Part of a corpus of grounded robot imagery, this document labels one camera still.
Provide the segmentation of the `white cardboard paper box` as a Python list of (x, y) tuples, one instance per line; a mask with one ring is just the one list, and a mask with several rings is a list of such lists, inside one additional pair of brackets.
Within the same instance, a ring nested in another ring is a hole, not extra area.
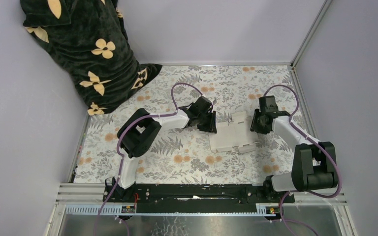
[(216, 124), (217, 133), (209, 134), (210, 149), (213, 153), (236, 149), (248, 153), (255, 149), (258, 135), (250, 131), (252, 117), (245, 111), (233, 113), (230, 121)]

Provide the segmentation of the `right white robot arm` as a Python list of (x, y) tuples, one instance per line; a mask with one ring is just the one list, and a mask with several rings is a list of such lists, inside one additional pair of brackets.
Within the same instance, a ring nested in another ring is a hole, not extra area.
[(263, 135), (274, 133), (293, 151), (290, 172), (266, 177), (262, 190), (266, 201), (276, 202), (285, 191), (308, 192), (338, 186), (334, 145), (319, 141), (297, 126), (290, 113), (279, 110), (274, 96), (259, 99), (250, 130)]

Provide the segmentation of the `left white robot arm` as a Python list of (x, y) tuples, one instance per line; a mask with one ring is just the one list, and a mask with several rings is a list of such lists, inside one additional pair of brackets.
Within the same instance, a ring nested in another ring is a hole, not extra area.
[(177, 107), (172, 113), (151, 114), (140, 108), (117, 133), (117, 153), (121, 157), (118, 173), (112, 177), (114, 196), (121, 202), (132, 198), (139, 159), (151, 148), (162, 130), (195, 127), (201, 132), (217, 133), (216, 111), (213, 103), (200, 96), (187, 106)]

